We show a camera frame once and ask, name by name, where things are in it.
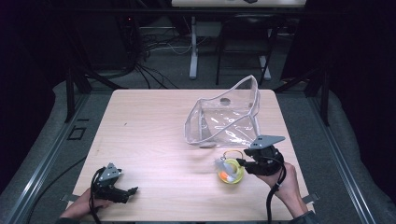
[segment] metal rail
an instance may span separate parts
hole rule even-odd
[[[321,119],[319,113],[319,104],[315,98],[308,97],[308,103],[311,105],[312,110],[314,111],[315,117],[320,125],[320,128],[325,133],[329,144],[331,146],[331,153],[334,158],[335,165],[340,173],[341,178],[344,181],[346,186],[346,190],[350,196],[351,201],[355,205],[356,211],[361,219],[361,223],[374,224],[375,219],[361,193],[361,189],[355,181],[352,173],[349,170],[346,160],[344,159],[344,155],[335,140],[332,129],[330,126],[326,126],[323,120]]]
[[[82,94],[76,104],[76,114],[70,120],[65,123],[56,137],[49,153],[44,156],[43,160],[38,164],[35,172],[31,179],[23,190],[21,197],[15,203],[14,208],[11,210],[6,223],[23,223],[25,217],[29,214],[33,203],[35,202],[35,196],[40,191],[47,175],[50,172],[50,168],[55,163],[56,158],[61,150],[61,145],[67,136],[67,134],[73,128],[73,123],[76,121],[77,114],[81,111],[82,107],[87,103],[89,95]]]

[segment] table leg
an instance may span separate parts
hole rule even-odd
[[[265,56],[262,55],[262,56],[259,57],[259,59],[260,59],[260,66],[264,67],[265,66],[265,62],[266,62]],[[264,80],[265,81],[270,81],[271,80],[270,69],[268,67],[265,70]]]
[[[191,18],[191,65],[190,65],[190,79],[197,78],[198,67],[198,49],[197,49],[197,34],[195,17]]]

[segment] sleeve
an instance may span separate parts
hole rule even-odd
[[[55,224],[79,224],[79,221],[68,217],[61,217],[56,220]]]
[[[319,224],[319,219],[313,211],[309,211],[289,222],[289,224]]]

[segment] black cable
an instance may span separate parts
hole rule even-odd
[[[141,67],[142,67],[142,69],[144,69],[145,71],[151,71],[151,72],[154,72],[154,73],[156,73],[156,74],[158,74],[158,75],[160,75],[162,78],[164,78],[164,79],[166,79],[172,86],[174,86],[176,89],[179,89],[179,87],[177,86],[177,85],[175,85],[168,77],[166,77],[166,76],[164,76],[161,72],[159,72],[158,70],[156,70],[156,69],[154,69],[154,68],[149,68],[149,67],[146,67],[146,66],[144,66],[144,65],[142,65],[142,64],[139,64]]]
[[[97,211],[95,208],[95,203],[94,203],[94,193],[93,192],[96,187],[94,186],[95,183],[95,179],[97,176],[99,176],[99,174],[101,174],[104,170],[106,169],[106,167],[100,168],[99,170],[96,171],[96,173],[93,175],[92,177],[92,181],[91,181],[91,197],[90,197],[90,211],[91,211],[91,216],[93,217],[93,219],[95,220],[95,222],[97,224],[101,224],[102,222],[100,221],[99,217],[97,216]]]
[[[150,85],[149,85],[149,80],[146,78],[145,74],[144,74],[144,73],[142,72],[142,70],[140,69],[140,63],[138,63],[138,64],[136,65],[136,69],[137,69],[137,71],[143,76],[143,78],[146,80],[146,82],[148,83],[148,89],[150,90],[151,87],[150,87]]]
[[[268,224],[271,224],[271,222],[272,222],[272,213],[271,213],[271,201],[272,201],[272,198],[273,198],[274,194],[279,190],[280,184],[282,184],[283,180],[285,180],[286,174],[287,174],[286,167],[283,164],[283,162],[280,162],[280,161],[277,161],[277,162],[279,162],[282,167],[281,167],[281,171],[280,171],[280,174],[279,174],[279,178],[276,181],[276,184],[272,186],[272,188],[271,188],[271,190],[270,190],[270,192],[268,193],[268,196],[267,196],[266,207],[267,207],[267,219],[268,219],[267,223]]]
[[[155,80],[158,84],[160,84],[160,86],[162,86],[162,87],[168,89],[165,85],[163,85],[163,83],[162,83],[161,81],[159,81],[154,75],[152,75],[144,66],[142,66],[142,65],[139,65],[139,66],[140,66],[140,68],[141,68],[143,71],[147,72],[152,78],[154,78],[154,80]]]
[[[117,78],[117,77],[125,77],[126,75],[130,74],[130,73],[133,72],[133,71],[134,71],[133,68],[125,68],[125,69],[123,69],[122,71],[119,71],[119,72],[116,73],[116,74],[111,74],[111,75],[103,75],[103,74],[100,74],[100,76],[101,76],[101,77],[105,77],[105,78],[107,78],[107,79],[112,79],[112,78]],[[95,78],[93,78],[93,77],[89,77],[89,76],[86,76],[86,78],[94,79],[93,82],[98,81],[97,79],[95,79]]]
[[[180,41],[182,41],[184,39],[186,39],[186,38],[184,36],[182,36],[182,35],[176,35],[174,37],[171,37],[171,38],[165,39],[165,40],[161,40],[161,41],[157,40],[157,38],[154,37],[154,38],[152,38],[152,41],[151,41],[152,45],[148,46],[150,44],[149,40],[143,43],[145,45],[144,51],[146,53],[146,56],[149,57],[150,53],[153,50],[157,49],[159,46],[171,46],[171,47],[169,47],[169,49],[177,48],[178,46],[177,47],[172,47],[172,45],[174,45],[174,44],[176,44],[176,43],[178,43],[178,42],[180,42]]]
[[[152,36],[152,42],[157,42],[157,43],[158,43],[159,41],[157,40],[157,36],[166,36],[166,33],[168,33],[169,30],[172,30],[172,29],[167,29],[165,32],[163,32],[163,34],[156,34],[156,35],[147,34],[147,35],[143,35],[143,38],[146,38],[147,36]],[[183,38],[183,36],[181,36],[181,35],[174,35],[174,36],[172,36],[172,37],[170,37],[170,38],[168,38],[168,39],[162,40],[162,42],[169,43],[169,42],[171,42],[171,41],[174,41],[175,39],[176,39],[177,41],[179,41],[179,40],[184,39],[184,38]]]
[[[85,159],[87,159],[87,156],[83,157],[82,159],[80,159],[79,161],[75,162],[73,165],[71,165],[69,168],[67,168],[66,170],[64,170],[63,172],[61,172],[60,175],[58,175],[55,179],[53,179],[44,189],[43,191],[40,193],[40,195],[38,195],[38,198],[35,200],[30,213],[29,213],[29,217],[26,220],[26,223],[30,223],[30,219],[32,218],[33,212],[35,211],[35,207],[37,206],[38,202],[40,201],[41,197],[43,197],[44,193],[47,192],[47,190],[59,179],[61,178],[64,174],[66,174],[67,172],[69,172],[72,168],[74,168],[75,166],[77,166],[79,163],[81,163],[82,161],[85,161]]]

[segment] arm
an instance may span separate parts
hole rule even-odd
[[[285,168],[287,171],[285,180],[282,182],[279,187],[279,191],[275,193],[275,196],[278,197],[288,208],[294,220],[308,217],[310,213],[308,213],[308,208],[306,204],[303,202],[303,199],[300,195],[300,189],[297,181],[297,173],[295,167],[290,163],[285,162]],[[280,171],[278,171],[274,175],[257,175],[257,177],[263,180],[266,184],[270,186],[270,188],[276,184],[278,180]]]
[[[91,189],[85,190],[85,192],[61,214],[56,223],[78,223],[80,219],[90,213],[90,197]],[[95,207],[107,208],[112,204],[112,202],[108,200],[95,199],[94,204]]]

